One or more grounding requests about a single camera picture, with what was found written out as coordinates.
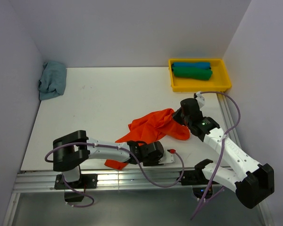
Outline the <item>orange t shirt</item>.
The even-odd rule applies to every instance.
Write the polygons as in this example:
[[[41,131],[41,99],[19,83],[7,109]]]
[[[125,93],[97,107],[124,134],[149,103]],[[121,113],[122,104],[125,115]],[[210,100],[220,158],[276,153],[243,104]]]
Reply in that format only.
[[[175,122],[172,115],[175,111],[167,108],[151,112],[141,118],[135,119],[128,125],[129,133],[116,140],[117,143],[128,141],[144,141],[152,143],[165,136],[178,140],[188,140],[190,131],[186,126]]]

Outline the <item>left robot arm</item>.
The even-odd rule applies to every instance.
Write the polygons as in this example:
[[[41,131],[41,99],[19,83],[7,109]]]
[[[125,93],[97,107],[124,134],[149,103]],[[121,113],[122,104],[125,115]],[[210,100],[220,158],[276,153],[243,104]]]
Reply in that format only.
[[[123,143],[100,143],[89,139],[86,131],[78,130],[53,141],[53,170],[61,172],[71,188],[82,184],[80,164],[88,159],[114,160],[121,163],[156,166],[164,160],[165,151],[159,141],[147,144],[144,141]]]

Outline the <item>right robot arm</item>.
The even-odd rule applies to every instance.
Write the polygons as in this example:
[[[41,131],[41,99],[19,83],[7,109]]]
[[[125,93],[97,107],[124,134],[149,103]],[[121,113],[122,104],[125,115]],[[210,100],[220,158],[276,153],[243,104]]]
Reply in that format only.
[[[262,165],[247,155],[229,137],[224,135],[220,125],[210,117],[204,117],[200,110],[204,101],[187,98],[180,102],[180,108],[173,119],[214,149],[229,164],[231,170],[217,167],[212,160],[205,159],[190,171],[188,184],[204,184],[213,181],[235,192],[238,200],[252,209],[275,191],[274,169],[269,164]]]

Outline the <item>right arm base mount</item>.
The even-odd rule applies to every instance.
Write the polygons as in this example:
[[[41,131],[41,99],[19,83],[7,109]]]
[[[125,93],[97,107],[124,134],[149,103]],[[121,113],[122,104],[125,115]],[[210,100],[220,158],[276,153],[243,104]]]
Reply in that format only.
[[[193,194],[197,199],[201,199],[209,180],[205,178],[201,170],[185,170],[179,181],[182,186],[192,186]]]

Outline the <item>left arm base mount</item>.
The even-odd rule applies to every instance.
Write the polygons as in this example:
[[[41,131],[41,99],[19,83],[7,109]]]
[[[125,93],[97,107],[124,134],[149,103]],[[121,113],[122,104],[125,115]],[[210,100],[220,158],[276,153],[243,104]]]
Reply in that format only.
[[[74,169],[69,172],[63,172],[56,176],[54,189],[64,190],[64,200],[67,204],[78,206],[84,197],[91,199],[91,204],[94,199],[86,194],[87,189],[95,189],[97,187],[97,174],[82,174],[79,169]]]

